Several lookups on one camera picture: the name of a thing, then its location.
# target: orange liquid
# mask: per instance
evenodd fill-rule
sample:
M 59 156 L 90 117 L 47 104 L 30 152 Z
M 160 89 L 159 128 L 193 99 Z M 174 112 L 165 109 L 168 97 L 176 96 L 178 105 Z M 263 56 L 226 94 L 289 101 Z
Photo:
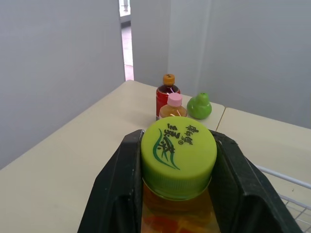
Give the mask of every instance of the orange liquid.
M 165 117 L 186 117 L 187 116 L 187 110 L 182 107 L 172 107 L 168 104 L 163 106 L 160 109 L 159 117 L 165 118 Z
M 219 233 L 213 206 L 206 189 L 185 201 L 163 199 L 145 184 L 141 233 Z

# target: metal wire rack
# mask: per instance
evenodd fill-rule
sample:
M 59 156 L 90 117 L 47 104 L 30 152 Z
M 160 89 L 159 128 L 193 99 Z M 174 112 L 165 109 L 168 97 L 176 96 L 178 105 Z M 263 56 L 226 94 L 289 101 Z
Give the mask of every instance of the metal wire rack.
M 295 178 L 286 176 L 284 174 L 278 173 L 276 171 L 257 166 L 258 169 L 266 174 L 278 177 L 280 179 L 286 180 L 288 182 L 292 182 L 296 185 L 305 187 L 311 190 L 311 184 L 297 180 Z M 300 229 L 304 233 L 311 233 L 311 207 L 305 205 L 299 201 L 296 201 L 292 198 L 286 197 L 282 194 L 279 194 L 281 199 L 283 200 L 284 204 L 286 205 L 287 209 L 292 214 L 293 218 L 296 220 L 297 224 L 299 225 Z

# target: juice bottle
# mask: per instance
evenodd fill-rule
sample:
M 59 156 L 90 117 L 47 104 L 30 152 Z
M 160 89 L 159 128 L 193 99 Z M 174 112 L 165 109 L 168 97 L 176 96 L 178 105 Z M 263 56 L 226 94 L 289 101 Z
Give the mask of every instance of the juice bottle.
M 175 76 L 166 74 L 163 76 L 163 85 L 156 90 L 156 119 L 159 120 L 160 108 L 167 104 L 170 93 L 179 93 L 180 90 L 174 85 Z
M 219 233 L 208 193 L 216 161 L 210 131 L 187 117 L 166 117 L 141 142 L 141 233 Z
M 178 93 L 170 93 L 167 105 L 160 109 L 159 118 L 165 117 L 186 117 L 187 110 L 181 106 L 183 97 Z

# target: pink bottle cap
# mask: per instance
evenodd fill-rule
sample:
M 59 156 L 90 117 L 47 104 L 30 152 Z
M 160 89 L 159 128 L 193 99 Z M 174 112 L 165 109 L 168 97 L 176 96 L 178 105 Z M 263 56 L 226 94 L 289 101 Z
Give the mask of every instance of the pink bottle cap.
M 183 97 L 178 93 L 170 93 L 167 99 L 167 104 L 172 107 L 181 106 Z

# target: beige table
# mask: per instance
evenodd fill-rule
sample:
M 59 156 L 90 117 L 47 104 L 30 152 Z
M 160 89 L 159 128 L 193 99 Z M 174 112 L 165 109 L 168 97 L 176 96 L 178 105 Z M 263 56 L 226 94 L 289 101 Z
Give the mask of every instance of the beige table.
M 76 233 L 93 182 L 123 137 L 154 122 L 155 95 L 155 87 L 127 81 L 0 170 L 0 233 Z M 216 130 L 225 108 L 212 108 L 202 123 Z
M 226 108 L 217 131 L 234 139 L 252 163 L 311 183 L 310 129 Z M 278 193 L 311 206 L 311 190 L 267 177 Z

